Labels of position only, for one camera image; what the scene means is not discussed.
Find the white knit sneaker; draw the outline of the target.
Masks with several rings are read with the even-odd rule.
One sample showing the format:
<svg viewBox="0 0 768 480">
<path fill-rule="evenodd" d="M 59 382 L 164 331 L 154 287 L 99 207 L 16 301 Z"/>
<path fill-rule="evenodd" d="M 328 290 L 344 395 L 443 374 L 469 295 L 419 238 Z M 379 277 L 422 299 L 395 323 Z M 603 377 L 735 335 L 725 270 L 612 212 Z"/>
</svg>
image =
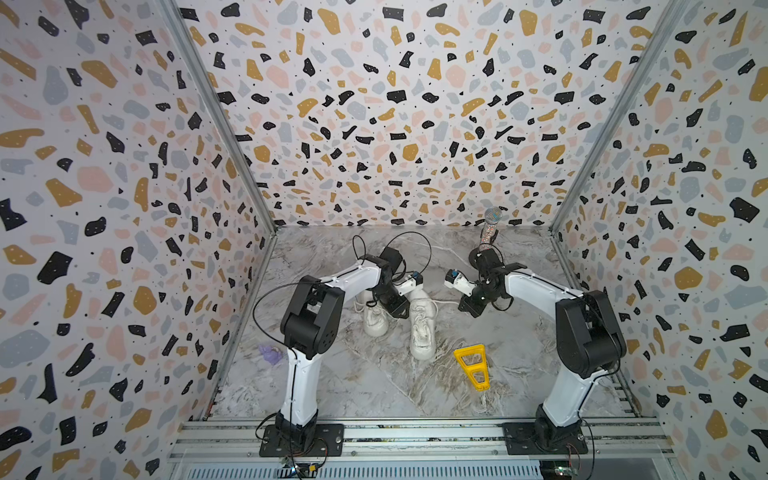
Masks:
<svg viewBox="0 0 768 480">
<path fill-rule="evenodd" d="M 361 317 L 363 321 L 363 329 L 367 335 L 377 338 L 387 333 L 389 327 L 389 316 L 387 312 L 382 317 L 374 318 L 371 321 L 366 321 L 362 315 Z"/>
<path fill-rule="evenodd" d="M 410 292 L 408 298 L 411 354 L 416 360 L 431 361 L 435 357 L 437 346 L 435 323 L 438 306 L 423 290 Z"/>
</svg>

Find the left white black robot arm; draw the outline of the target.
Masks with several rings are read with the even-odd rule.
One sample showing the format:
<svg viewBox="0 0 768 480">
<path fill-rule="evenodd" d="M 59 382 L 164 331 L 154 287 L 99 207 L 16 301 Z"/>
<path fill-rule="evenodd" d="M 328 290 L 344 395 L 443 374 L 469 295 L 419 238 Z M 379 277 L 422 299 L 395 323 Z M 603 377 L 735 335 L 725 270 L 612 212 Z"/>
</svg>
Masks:
<svg viewBox="0 0 768 480">
<path fill-rule="evenodd" d="M 334 344 L 347 302 L 363 292 L 394 318 L 406 319 L 409 295 L 423 286 L 417 271 L 399 272 L 400 252 L 386 247 L 379 255 L 365 254 L 359 263 L 339 273 L 311 275 L 293 282 L 293 295 L 280 323 L 289 361 L 283 404 L 275 415 L 279 437 L 293 450 L 306 450 L 316 438 L 317 389 L 323 355 Z"/>
</svg>

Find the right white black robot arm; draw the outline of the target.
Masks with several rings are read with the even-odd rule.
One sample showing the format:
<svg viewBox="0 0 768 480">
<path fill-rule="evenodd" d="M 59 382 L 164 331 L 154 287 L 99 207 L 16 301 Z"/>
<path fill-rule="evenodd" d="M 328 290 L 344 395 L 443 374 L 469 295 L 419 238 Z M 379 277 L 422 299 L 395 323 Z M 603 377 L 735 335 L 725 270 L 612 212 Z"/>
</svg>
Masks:
<svg viewBox="0 0 768 480">
<path fill-rule="evenodd" d="M 521 300 L 555 323 L 555 345 L 561 366 L 533 423 L 539 445 L 552 449 L 557 441 L 580 432 L 582 408 L 594 385 L 614 374 L 627 346 L 614 309 L 602 291 L 581 291 L 548 280 L 521 263 L 505 264 L 496 250 L 476 248 L 470 265 L 478 279 L 458 270 L 445 285 L 459 291 L 459 310 L 479 317 L 496 300 Z"/>
</svg>

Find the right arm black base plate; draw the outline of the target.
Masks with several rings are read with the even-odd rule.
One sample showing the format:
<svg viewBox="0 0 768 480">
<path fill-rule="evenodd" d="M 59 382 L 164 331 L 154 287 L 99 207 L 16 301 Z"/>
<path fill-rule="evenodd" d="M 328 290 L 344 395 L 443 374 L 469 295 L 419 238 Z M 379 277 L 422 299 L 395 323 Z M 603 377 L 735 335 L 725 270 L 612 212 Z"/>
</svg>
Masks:
<svg viewBox="0 0 768 480">
<path fill-rule="evenodd" d="M 567 455 L 589 451 L 581 422 L 566 427 L 546 422 L 507 422 L 501 425 L 508 455 Z"/>
</svg>

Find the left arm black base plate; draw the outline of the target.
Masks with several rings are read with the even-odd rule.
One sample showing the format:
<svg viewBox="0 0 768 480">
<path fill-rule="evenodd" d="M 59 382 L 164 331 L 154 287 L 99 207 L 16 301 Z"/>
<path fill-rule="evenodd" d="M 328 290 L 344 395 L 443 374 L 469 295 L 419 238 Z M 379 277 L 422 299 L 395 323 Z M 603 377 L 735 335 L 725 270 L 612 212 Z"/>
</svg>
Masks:
<svg viewBox="0 0 768 480">
<path fill-rule="evenodd" d="M 345 439 L 343 423 L 318 423 L 299 431 L 269 425 L 262 436 L 259 456 L 278 457 L 340 457 Z"/>
</svg>

